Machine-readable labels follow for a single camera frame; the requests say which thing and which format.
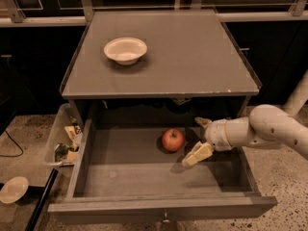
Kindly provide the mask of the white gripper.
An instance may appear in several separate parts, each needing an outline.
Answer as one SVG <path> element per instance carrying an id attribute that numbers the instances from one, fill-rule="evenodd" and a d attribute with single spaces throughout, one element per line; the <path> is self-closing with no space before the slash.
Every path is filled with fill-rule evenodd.
<path id="1" fill-rule="evenodd" d="M 208 118 L 196 117 L 194 121 L 205 129 L 205 140 L 199 141 L 182 160 L 183 167 L 193 167 L 199 162 L 208 159 L 216 151 L 229 151 L 232 149 L 226 135 L 226 119 L 213 121 Z"/>

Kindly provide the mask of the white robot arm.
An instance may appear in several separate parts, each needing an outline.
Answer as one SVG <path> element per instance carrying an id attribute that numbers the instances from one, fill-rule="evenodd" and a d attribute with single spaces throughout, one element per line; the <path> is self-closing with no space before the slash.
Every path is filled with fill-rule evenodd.
<path id="1" fill-rule="evenodd" d="M 193 167 L 208 159 L 215 151 L 229 151 L 234 147 L 257 148 L 285 144 L 308 159 L 308 128 L 295 120 L 295 116 L 308 100 L 308 70 L 297 84 L 282 109 L 272 105 L 259 105 L 248 116 L 235 119 L 196 117 L 201 127 L 200 141 L 182 160 L 184 167 Z"/>

